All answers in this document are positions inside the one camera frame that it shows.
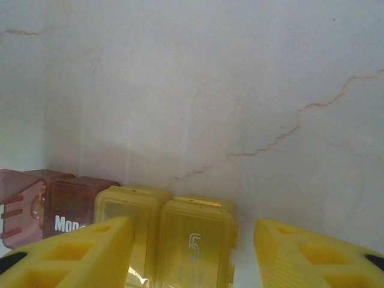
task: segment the red translucent box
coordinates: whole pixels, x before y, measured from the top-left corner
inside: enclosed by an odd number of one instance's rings
[[[120,184],[91,177],[50,183],[46,191],[43,238],[92,224],[96,195],[110,186]]]
[[[47,185],[74,176],[51,170],[0,170],[1,239],[10,249],[43,238],[44,201]]]

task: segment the white marble surface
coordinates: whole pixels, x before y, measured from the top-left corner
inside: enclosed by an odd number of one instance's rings
[[[0,4],[3,166],[232,199],[235,287],[257,217],[384,252],[383,1]]]

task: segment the translucent yellow container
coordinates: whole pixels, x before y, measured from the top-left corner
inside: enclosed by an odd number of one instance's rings
[[[161,213],[156,288],[231,287],[238,225],[231,201],[192,194]]]
[[[161,207],[172,199],[171,192],[130,185],[111,186],[95,200],[95,221],[129,216],[134,221],[135,242],[126,287],[153,287],[157,261]]]

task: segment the black rubber pad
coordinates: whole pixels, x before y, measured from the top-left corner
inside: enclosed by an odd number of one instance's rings
[[[25,252],[17,252],[12,255],[0,258],[0,275],[3,274],[6,270],[10,269],[18,261],[22,260],[25,256]]]
[[[384,271],[384,258],[371,255],[371,254],[366,254],[365,258],[367,258],[373,265],[376,265],[378,268],[380,268],[382,271]]]

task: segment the plastic case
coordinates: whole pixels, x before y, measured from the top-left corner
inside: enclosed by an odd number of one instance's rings
[[[237,234],[231,201],[192,194],[169,201],[161,214],[156,287],[231,287]]]
[[[1,239],[4,246],[15,249],[41,240],[47,184],[73,177],[51,170],[0,170],[0,204],[4,204]]]
[[[170,199],[167,190],[136,185],[112,186],[96,197],[96,222],[118,216],[134,219],[135,242],[126,287],[154,286],[161,207]]]
[[[119,186],[115,181],[91,177],[50,183],[46,191],[43,238],[92,224],[96,195],[113,185]]]

